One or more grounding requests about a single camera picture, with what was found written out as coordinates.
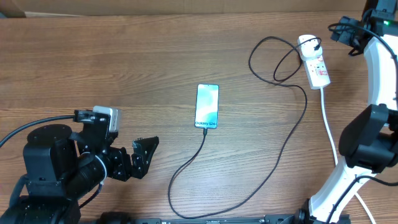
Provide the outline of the Samsung Galaxy smartphone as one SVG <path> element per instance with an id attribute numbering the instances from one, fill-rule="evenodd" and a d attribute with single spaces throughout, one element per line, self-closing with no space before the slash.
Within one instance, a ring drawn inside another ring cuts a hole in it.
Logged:
<path id="1" fill-rule="evenodd" d="M 218 126 L 219 86 L 198 84 L 195 127 L 216 129 Z"/>

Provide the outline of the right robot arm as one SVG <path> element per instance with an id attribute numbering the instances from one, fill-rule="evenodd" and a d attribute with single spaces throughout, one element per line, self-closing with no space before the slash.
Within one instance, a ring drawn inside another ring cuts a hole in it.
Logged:
<path id="1" fill-rule="evenodd" d="M 397 164 L 397 1 L 367 1 L 361 20 L 343 16 L 330 24 L 331 39 L 363 55 L 368 66 L 368 105 L 343 130 L 340 158 L 322 188 L 291 223 L 344 223 L 341 213 L 358 190 Z"/>

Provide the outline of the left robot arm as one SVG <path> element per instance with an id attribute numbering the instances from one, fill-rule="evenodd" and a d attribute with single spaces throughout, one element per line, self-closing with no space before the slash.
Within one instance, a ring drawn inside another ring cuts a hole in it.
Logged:
<path id="1" fill-rule="evenodd" d="M 132 142 L 133 155 L 112 147 L 117 133 L 100 124 L 86 124 L 79 133 L 64 124 L 37 128 L 23 149 L 26 175 L 16 184 L 1 223 L 78 223 L 78 203 L 106 178 L 143 178 L 159 138 Z"/>

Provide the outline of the white USB charger plug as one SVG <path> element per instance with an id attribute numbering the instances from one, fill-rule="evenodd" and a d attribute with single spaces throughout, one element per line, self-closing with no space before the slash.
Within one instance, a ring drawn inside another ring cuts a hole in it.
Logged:
<path id="1" fill-rule="evenodd" d="M 307 61 L 320 57 L 323 54 L 323 49 L 319 43 L 320 39 L 317 39 L 314 35 L 305 34 L 299 36 L 297 44 L 301 59 Z"/>

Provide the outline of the white power strip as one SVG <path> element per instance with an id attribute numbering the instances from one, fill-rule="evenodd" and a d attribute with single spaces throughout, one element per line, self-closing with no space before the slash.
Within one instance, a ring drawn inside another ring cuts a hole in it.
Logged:
<path id="1" fill-rule="evenodd" d="M 303 61 L 310 88 L 319 90 L 330 84 L 323 54 L 313 60 Z"/>

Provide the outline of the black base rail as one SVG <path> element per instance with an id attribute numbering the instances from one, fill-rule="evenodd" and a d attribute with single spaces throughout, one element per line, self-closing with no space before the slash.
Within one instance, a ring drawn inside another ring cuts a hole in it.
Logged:
<path id="1" fill-rule="evenodd" d="M 202 218 L 202 219 L 160 219 L 160 218 L 133 218 L 128 213 L 106 212 L 99 219 L 88 223 L 128 223 L 128 224 L 291 224 L 305 223 L 299 221 L 293 214 L 265 215 L 263 217 L 241 218 Z"/>

